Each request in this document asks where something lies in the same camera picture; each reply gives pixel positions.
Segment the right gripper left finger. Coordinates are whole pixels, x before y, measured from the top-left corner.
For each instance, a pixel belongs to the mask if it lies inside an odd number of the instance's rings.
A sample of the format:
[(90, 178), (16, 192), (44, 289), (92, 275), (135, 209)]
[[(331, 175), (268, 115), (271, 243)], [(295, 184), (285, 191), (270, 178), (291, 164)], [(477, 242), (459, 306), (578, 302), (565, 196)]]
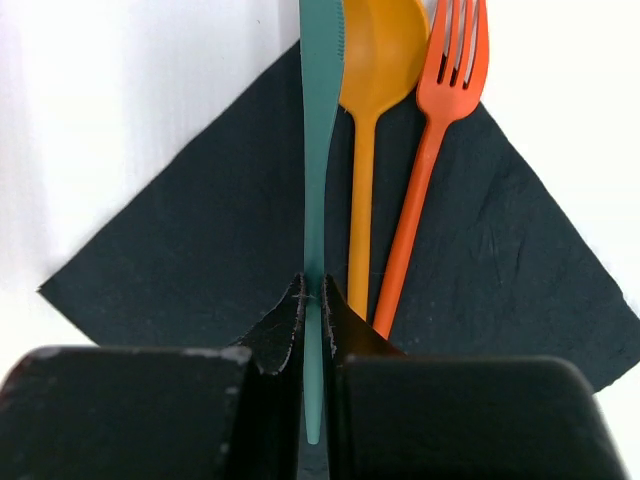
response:
[(5, 479), (293, 479), (306, 285), (226, 347), (46, 346), (1, 388)]

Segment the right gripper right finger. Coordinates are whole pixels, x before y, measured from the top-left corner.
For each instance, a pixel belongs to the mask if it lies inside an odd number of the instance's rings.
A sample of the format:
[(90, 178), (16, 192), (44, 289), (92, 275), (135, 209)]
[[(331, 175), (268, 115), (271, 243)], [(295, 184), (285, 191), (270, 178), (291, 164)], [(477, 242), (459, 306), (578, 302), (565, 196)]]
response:
[(623, 479), (586, 378), (549, 356), (407, 355), (322, 285), (334, 479)]

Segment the black paper napkin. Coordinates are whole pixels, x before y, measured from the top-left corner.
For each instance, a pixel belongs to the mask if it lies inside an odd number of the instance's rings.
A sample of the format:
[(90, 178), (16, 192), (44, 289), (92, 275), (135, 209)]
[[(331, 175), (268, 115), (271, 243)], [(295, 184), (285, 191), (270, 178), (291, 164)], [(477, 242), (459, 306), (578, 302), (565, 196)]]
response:
[[(41, 295), (100, 345), (223, 346), (303, 268), (300, 52), (286, 51)], [(431, 176), (392, 343), (551, 355), (595, 389), (639, 361), (639, 320), (483, 107)]]

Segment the orange plastic fork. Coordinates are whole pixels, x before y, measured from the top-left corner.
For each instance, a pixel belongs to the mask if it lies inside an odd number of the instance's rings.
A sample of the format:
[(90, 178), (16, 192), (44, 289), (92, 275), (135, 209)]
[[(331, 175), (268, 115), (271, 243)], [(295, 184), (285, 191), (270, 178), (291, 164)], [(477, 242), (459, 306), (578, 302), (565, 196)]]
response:
[(388, 257), (373, 328), (390, 336), (423, 206), (448, 127), (478, 106), (489, 65), (489, 27), (484, 1), (439, 1), (416, 104), (427, 123), (417, 149)]

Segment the yellow plastic spoon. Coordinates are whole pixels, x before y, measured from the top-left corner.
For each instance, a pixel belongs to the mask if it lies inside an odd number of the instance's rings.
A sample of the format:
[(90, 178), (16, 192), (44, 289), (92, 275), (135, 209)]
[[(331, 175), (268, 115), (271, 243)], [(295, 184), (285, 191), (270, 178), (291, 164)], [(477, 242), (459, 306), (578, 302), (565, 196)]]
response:
[(421, 1), (344, 3), (345, 65), (339, 99), (354, 121), (347, 300), (367, 318), (376, 125), (422, 71), (429, 19)]

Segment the teal plastic knife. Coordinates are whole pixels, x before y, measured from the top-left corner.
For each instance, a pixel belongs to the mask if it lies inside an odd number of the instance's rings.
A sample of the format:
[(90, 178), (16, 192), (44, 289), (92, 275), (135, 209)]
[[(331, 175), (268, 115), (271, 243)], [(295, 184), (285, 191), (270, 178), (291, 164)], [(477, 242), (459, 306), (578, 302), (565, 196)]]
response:
[(341, 0), (299, 3), (304, 117), (304, 276), (305, 313), (303, 397), (307, 442), (320, 440), (324, 375), (321, 285), (324, 277), (326, 173), (344, 72), (345, 27)]

